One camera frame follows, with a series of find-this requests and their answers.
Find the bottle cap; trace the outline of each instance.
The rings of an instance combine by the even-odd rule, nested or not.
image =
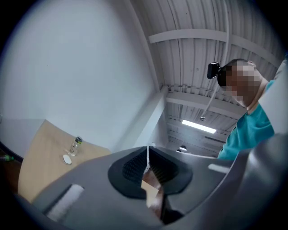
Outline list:
[[[83,142],[82,138],[81,137],[76,137],[75,138],[75,141],[78,143],[78,144],[81,144]]]

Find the fluorescent light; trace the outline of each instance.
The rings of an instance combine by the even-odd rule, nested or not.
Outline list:
[[[215,133],[216,132],[216,129],[209,128],[209,127],[206,127],[204,125],[196,124],[196,123],[193,123],[193,122],[190,122],[190,121],[187,121],[187,120],[183,120],[182,124],[191,126],[193,128],[198,128],[200,130],[203,130],[203,131],[206,131],[206,132],[210,132],[210,133]]]

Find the light fixture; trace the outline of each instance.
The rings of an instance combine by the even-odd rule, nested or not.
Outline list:
[[[200,121],[205,121],[206,120],[206,117],[202,116],[200,117]]]
[[[183,120],[182,124],[191,126],[193,128],[198,128],[200,130],[203,130],[203,131],[206,131],[206,132],[209,132],[209,133],[215,133],[216,132],[216,129],[209,128],[209,127],[206,127],[204,125],[196,124],[196,123],[193,123],[193,122],[190,122],[190,121],[187,121],[187,120]]]
[[[180,148],[181,150],[187,151],[186,146],[180,146],[179,148]]]

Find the teal shirt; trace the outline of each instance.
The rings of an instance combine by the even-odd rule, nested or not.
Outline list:
[[[273,82],[274,80],[268,83],[267,89]],[[238,120],[236,128],[228,136],[218,158],[234,160],[239,151],[254,148],[259,142],[273,135],[272,125],[261,105],[258,104],[250,115],[246,113]]]

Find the white cable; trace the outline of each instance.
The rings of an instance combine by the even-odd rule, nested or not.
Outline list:
[[[226,62],[227,62],[229,46],[231,44],[231,41],[230,41],[230,38],[231,38],[231,36],[230,36],[230,22],[229,22],[228,7],[227,7],[226,1],[224,0],[223,2],[224,2],[225,18],[226,18],[226,46],[225,46],[224,56],[223,56],[223,59],[222,59],[222,62],[221,62],[222,66],[224,66],[226,64]],[[210,104],[211,104],[212,100],[214,99],[218,88],[219,88],[219,85],[216,84],[215,90],[214,90],[214,92],[213,92],[213,94],[212,94],[212,96],[210,98],[210,101],[208,102],[208,105],[206,106],[206,108],[204,109],[204,111],[203,111],[203,113],[202,113],[202,115],[200,117],[203,117],[205,115],[206,111],[209,109]]]
[[[146,169],[144,170],[144,173],[145,174],[146,172],[148,172],[148,170],[150,169],[150,161],[149,161],[149,146],[146,146],[147,147],[147,151],[146,151],[146,162],[147,162],[147,166],[146,166]]]

